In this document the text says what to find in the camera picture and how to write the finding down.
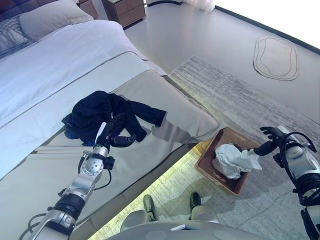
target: sunlight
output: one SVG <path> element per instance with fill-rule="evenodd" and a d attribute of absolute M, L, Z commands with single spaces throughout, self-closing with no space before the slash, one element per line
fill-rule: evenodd
<path fill-rule="evenodd" d="M 319 0 L 215 0 L 215 4 L 320 49 Z"/>

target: gray floor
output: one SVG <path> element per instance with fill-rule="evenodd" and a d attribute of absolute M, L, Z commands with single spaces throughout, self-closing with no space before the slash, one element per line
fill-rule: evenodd
<path fill-rule="evenodd" d="M 320 55 L 296 45 L 298 78 L 270 79 L 255 71 L 253 55 L 256 40 L 272 33 L 216 9 L 207 14 L 185 3 L 154 5 L 146 14 L 125 33 L 168 74 L 195 55 L 320 123 Z"/>

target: bed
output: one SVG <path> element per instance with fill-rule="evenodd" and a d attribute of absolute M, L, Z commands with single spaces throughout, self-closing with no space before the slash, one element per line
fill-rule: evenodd
<path fill-rule="evenodd" d="M 61 120 L 94 91 L 167 113 L 160 127 L 137 117 L 145 139 L 110 149 L 111 184 L 93 193 L 71 239 L 90 237 L 195 143 L 225 127 L 178 90 L 118 23 L 93 20 L 74 0 L 1 1 L 0 19 L 1 239 L 18 239 L 76 176 L 82 152 L 92 147 L 68 139 Z M 13 25 L 21 29 L 8 31 Z M 3 41 L 8 33 L 18 47 Z M 97 185 L 108 179 L 104 173 Z"/>

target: white bedsheet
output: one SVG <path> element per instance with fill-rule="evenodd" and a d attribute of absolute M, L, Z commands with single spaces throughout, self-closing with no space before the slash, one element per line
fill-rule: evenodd
<path fill-rule="evenodd" d="M 110 92 L 138 74 L 152 69 L 128 52 L 104 63 L 0 128 L 0 179 L 28 154 L 54 135 L 62 118 L 82 98 L 97 90 Z"/>
<path fill-rule="evenodd" d="M 0 128 L 97 66 L 126 52 L 147 60 L 132 45 L 120 24 L 95 20 L 64 27 L 0 60 Z"/>

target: wicker basket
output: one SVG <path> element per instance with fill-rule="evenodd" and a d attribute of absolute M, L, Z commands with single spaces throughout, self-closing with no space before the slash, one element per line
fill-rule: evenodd
<path fill-rule="evenodd" d="M 243 172 L 241 177 L 234 180 L 229 179 L 221 172 L 216 170 L 212 165 L 212 160 L 216 158 L 216 148 L 222 144 L 234 143 L 242 149 L 254 149 L 260 145 L 256 142 L 241 135 L 239 132 L 226 127 L 221 129 L 209 143 L 204 153 L 195 164 L 195 169 L 206 178 L 214 182 L 219 187 L 226 189 L 228 192 L 239 195 L 245 185 L 248 172 Z"/>

